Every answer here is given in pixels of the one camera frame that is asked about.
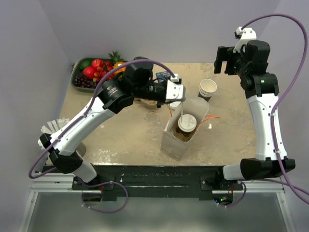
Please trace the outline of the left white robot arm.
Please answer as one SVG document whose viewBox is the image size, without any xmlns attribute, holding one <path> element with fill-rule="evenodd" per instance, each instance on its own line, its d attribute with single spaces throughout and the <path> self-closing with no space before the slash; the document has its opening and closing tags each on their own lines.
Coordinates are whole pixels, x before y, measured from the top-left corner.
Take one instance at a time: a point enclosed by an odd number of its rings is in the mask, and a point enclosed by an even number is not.
<svg viewBox="0 0 309 232">
<path fill-rule="evenodd" d="M 101 79 L 100 83 L 95 89 L 93 97 L 85 106 L 85 108 L 80 113 L 78 113 L 65 127 L 58 130 L 54 138 L 49 138 L 49 136 L 45 134 L 40 137 L 39 145 L 44 149 L 44 151 L 39 156 L 36 163 L 47 156 L 47 153 L 51 154 L 51 149 L 53 148 L 62 148 L 60 153 L 63 153 L 66 158 L 71 158 L 75 150 L 69 150 L 69 148 L 76 149 L 77 146 L 95 128 L 115 115 L 115 113 L 112 111 L 103 109 L 103 102 L 97 97 L 99 88 L 101 87 L 103 81 L 107 80 L 109 76 L 111 76 L 117 70 L 139 63 L 151 63 L 158 65 L 169 72 L 172 76 L 174 75 L 174 73 L 166 65 L 150 59 L 132 60 L 120 66 L 116 66 Z"/>
</svg>

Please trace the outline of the black paper coffee cup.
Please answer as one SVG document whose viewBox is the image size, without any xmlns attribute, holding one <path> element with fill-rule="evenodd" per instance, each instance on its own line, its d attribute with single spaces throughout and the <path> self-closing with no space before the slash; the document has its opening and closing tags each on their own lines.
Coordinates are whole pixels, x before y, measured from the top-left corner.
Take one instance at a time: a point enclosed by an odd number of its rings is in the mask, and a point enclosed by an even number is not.
<svg viewBox="0 0 309 232">
<path fill-rule="evenodd" d="M 195 131 L 191 132 L 184 132 L 180 128 L 176 128 L 175 130 L 175 137 L 183 142 L 188 142 L 191 140 L 192 136 L 194 135 Z"/>
</svg>

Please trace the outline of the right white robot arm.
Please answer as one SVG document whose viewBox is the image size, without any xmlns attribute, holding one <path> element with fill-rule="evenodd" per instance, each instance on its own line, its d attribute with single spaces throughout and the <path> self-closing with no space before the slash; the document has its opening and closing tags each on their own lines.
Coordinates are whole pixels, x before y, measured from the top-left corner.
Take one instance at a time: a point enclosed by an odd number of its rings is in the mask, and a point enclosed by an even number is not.
<svg viewBox="0 0 309 232">
<path fill-rule="evenodd" d="M 221 190 L 232 185 L 232 180 L 256 180 L 280 177 L 295 168 L 295 160 L 288 158 L 281 139 L 277 110 L 279 84 L 276 75 L 267 72 L 270 46 L 267 42 L 251 40 L 240 51 L 220 46 L 214 62 L 214 73 L 220 73 L 226 62 L 225 74 L 237 75 L 252 115 L 256 137 L 254 158 L 242 159 L 239 164 L 226 165 L 216 176 Z"/>
</svg>

